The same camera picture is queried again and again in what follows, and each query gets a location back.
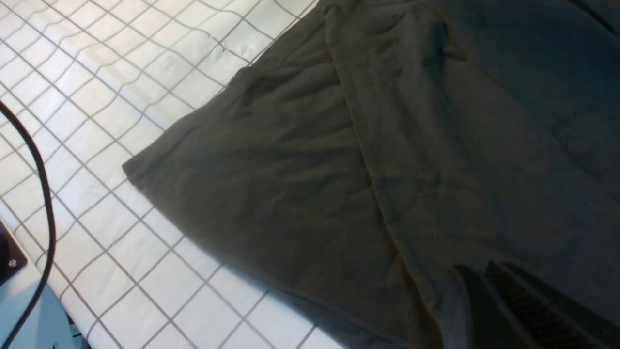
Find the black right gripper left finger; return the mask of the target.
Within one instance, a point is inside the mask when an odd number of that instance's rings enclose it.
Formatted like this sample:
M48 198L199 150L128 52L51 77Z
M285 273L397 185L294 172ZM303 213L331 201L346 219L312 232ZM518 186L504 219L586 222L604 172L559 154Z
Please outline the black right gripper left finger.
M527 349L528 340L479 272L456 265L441 305L445 349Z

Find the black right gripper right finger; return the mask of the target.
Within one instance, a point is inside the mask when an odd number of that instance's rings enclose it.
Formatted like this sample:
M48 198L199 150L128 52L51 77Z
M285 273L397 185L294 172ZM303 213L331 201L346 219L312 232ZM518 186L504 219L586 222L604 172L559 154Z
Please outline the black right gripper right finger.
M490 261L486 276L544 349L617 349L619 327L512 263Z

